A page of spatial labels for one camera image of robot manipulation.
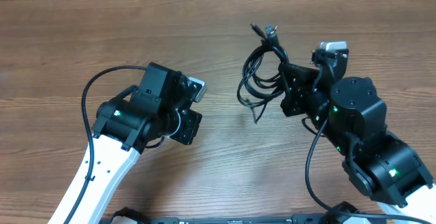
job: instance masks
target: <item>black plastic housing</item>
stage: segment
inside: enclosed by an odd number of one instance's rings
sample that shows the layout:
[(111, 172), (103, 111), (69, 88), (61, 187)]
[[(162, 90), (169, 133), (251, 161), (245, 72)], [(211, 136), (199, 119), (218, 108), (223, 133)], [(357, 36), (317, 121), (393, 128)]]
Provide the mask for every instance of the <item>black plastic housing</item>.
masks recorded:
[[(130, 86), (99, 107), (94, 136), (110, 136), (123, 143), (123, 150), (133, 147), (139, 153), (147, 142), (165, 135), (189, 145), (202, 119), (190, 107), (202, 88), (179, 71), (150, 63), (139, 86)], [(130, 100), (124, 100), (130, 94)]]
[(373, 201), (406, 206), (416, 189), (433, 186), (433, 177), (418, 154), (387, 131), (387, 107), (371, 79), (343, 78), (347, 57), (348, 50), (317, 49), (312, 61), (319, 71), (280, 65), (292, 88), (281, 102), (283, 113), (305, 113), (317, 129), (328, 119), (323, 134), (345, 156), (343, 169), (357, 190)]
[[(351, 204), (342, 202), (334, 210), (359, 213)], [(327, 212), (325, 214), (293, 214), (284, 217), (243, 217), (243, 218), (205, 218), (205, 219), (178, 219), (174, 217), (150, 219), (138, 211), (123, 208), (117, 211), (110, 220), (101, 221), (100, 224), (111, 224), (115, 217), (127, 217), (138, 224), (340, 224), (346, 222), (349, 216)], [(385, 219), (367, 219), (371, 224), (386, 224)]]

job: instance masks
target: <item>green led light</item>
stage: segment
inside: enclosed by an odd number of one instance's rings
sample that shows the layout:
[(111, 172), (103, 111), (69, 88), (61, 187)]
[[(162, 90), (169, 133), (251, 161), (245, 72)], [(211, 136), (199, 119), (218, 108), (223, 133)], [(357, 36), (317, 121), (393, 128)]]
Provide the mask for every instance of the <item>green led light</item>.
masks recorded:
[(396, 175), (398, 174), (398, 172), (397, 172), (396, 169), (391, 169), (391, 170), (389, 171), (389, 174), (390, 174), (391, 177), (394, 177), (394, 176), (396, 176)]

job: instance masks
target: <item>cable connector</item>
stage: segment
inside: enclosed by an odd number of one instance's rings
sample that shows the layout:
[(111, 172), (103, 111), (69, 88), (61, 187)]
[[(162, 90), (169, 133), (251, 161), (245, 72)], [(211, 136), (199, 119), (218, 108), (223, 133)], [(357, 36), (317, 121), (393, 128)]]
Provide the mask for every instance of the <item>cable connector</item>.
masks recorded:
[(262, 30), (260, 30), (260, 28), (254, 22), (250, 23), (250, 26), (255, 33), (257, 33), (262, 39), (266, 40), (264, 32), (262, 32)]
[(273, 28), (272, 25), (267, 25), (265, 27), (265, 29), (266, 29), (266, 38), (268, 40), (268, 43), (271, 46), (276, 46), (276, 47), (280, 46), (279, 38), (277, 37), (277, 34), (276, 34), (277, 26), (275, 26), (275, 28)]

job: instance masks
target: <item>wire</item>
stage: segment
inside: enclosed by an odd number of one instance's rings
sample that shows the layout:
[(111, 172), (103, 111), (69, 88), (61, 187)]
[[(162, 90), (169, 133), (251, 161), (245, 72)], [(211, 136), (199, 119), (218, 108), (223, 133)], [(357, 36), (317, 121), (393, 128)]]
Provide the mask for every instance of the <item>wire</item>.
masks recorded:
[(324, 123), (322, 124), (320, 130), (316, 133), (316, 136), (315, 136), (315, 138), (312, 141), (312, 146), (309, 149), (309, 154), (307, 155), (306, 167), (305, 167), (306, 188), (307, 188), (307, 191), (309, 192), (309, 194), (311, 195), (311, 197), (313, 198), (313, 200), (315, 200), (315, 202), (317, 204), (319, 204), (322, 208), (325, 208), (328, 211), (335, 212), (337, 214), (342, 214), (342, 215), (349, 216), (349, 217), (385, 219), (385, 220), (387, 220), (387, 219), (394, 219), (394, 220), (402, 220), (402, 221), (413, 221), (413, 222), (422, 223), (422, 224), (431, 224), (430, 222), (422, 220), (422, 219), (418, 219), (418, 218), (414, 218), (414, 217), (407, 217), (407, 216), (402, 216), (402, 215), (395, 215), (395, 214), (369, 214), (369, 213), (348, 213), (348, 212), (343, 212), (343, 211), (335, 210), (332, 207), (330, 207), (327, 204), (325, 204), (323, 201), (321, 201), (314, 194), (314, 192), (312, 190), (311, 183), (310, 183), (310, 180), (309, 180), (309, 166), (311, 164), (312, 154), (313, 154), (313, 151), (315, 150), (315, 146), (316, 146), (319, 138), (321, 137), (321, 134), (322, 134), (324, 128), (326, 127), (327, 123), (328, 123), (328, 119), (326, 119), (324, 121)]
[(165, 140), (165, 136), (162, 136), (162, 137), (161, 137), (161, 140), (160, 140), (158, 143), (156, 143), (156, 144), (154, 144), (154, 145), (151, 145), (151, 146), (145, 146), (145, 148), (147, 148), (147, 149), (150, 149), (150, 148), (157, 148), (158, 146), (162, 145), (162, 143), (164, 142), (164, 140)]
[(93, 173), (93, 166), (94, 166), (94, 141), (93, 141), (93, 134), (91, 132), (91, 128), (89, 127), (89, 121), (88, 121), (88, 115), (87, 115), (87, 108), (86, 108), (86, 104), (85, 101), (87, 99), (87, 93), (89, 90), (89, 87), (91, 87), (91, 85), (94, 83), (94, 81), (96, 81), (100, 76), (107, 74), (108, 72), (112, 72), (112, 71), (116, 71), (116, 70), (120, 70), (120, 69), (141, 69), (141, 70), (147, 70), (146, 67), (141, 67), (141, 66), (133, 66), (133, 65), (126, 65), (126, 66), (118, 66), (118, 67), (112, 67), (109, 69), (106, 69), (104, 71), (99, 72), (97, 75), (93, 76), (91, 78), (91, 80), (87, 83), (87, 85), (85, 86), (84, 90), (83, 90), (83, 94), (82, 94), (82, 116), (83, 116), (83, 123), (84, 123), (84, 129), (87, 132), (87, 136), (88, 136), (88, 143), (89, 143), (89, 167), (88, 167), (88, 173), (87, 176), (84, 180), (83, 183), (83, 187), (82, 190), (80, 190), (79, 196), (77, 197), (76, 202), (73, 205), (73, 208), (70, 210), (64, 224), (68, 224), (69, 221), (71, 221), (71, 219), (74, 216), (74, 213), (77, 210), (77, 207), (79, 206), (80, 202), (82, 201), (83, 195), (85, 193), (85, 191), (87, 190), (89, 181), (91, 179), (92, 173)]
[[(287, 85), (286, 79), (283, 74), (278, 73), (271, 78), (261, 78), (256, 74), (259, 69), (260, 64), (264, 58), (266, 52), (274, 52), (280, 59), (282, 64), (288, 64), (289, 58), (287, 52), (279, 45), (277, 36), (275, 35), (275, 30), (267, 32), (266, 37), (262, 30), (255, 24), (251, 23), (251, 28), (262, 38), (262, 45), (257, 47), (247, 58), (243, 66), (243, 78), (239, 83), (238, 90), (236, 92), (239, 102), (250, 108), (253, 112), (254, 123), (258, 123), (260, 117), (263, 115), (266, 105), (272, 99), (280, 96), (283, 92), (289, 92), (289, 87)], [(261, 89), (274, 89), (270, 94), (261, 93), (253, 88), (250, 83), (250, 79), (253, 79), (255, 85)], [(248, 98), (244, 99), (240, 95), (240, 90), (245, 87), (248, 93), (254, 96), (260, 101), (251, 102)], [(256, 118), (254, 108), (263, 106), (262, 111)]]
[(311, 132), (313, 135), (316, 135), (316, 132), (310, 128), (307, 123), (306, 123), (306, 119), (308, 119), (309, 117), (305, 117), (301, 120), (302, 126), (304, 126), (309, 132)]

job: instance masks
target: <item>wooden table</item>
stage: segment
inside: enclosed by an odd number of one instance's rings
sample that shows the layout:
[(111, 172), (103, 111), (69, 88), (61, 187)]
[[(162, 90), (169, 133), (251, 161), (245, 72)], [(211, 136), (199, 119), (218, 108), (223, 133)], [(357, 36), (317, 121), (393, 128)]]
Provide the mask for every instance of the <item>wooden table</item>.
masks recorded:
[[(255, 125), (236, 99), (241, 68), (260, 45), (255, 21), (278, 25), (292, 62), (309, 66), (320, 41), (346, 40), (346, 76), (369, 76), (388, 105), (387, 122), (436, 175), (436, 0), (49, 0), (0, 1), (0, 223), (46, 223), (87, 147), (80, 96), (97, 72), (153, 61), (206, 81), (191, 146), (146, 151), (116, 190), (105, 216), (124, 206), (151, 217), (262, 217), (323, 212), (305, 187), (313, 135), (280, 99)], [(267, 54), (261, 74), (277, 71)], [(98, 105), (141, 71), (100, 78)], [(379, 212), (321, 140), (314, 191)]]

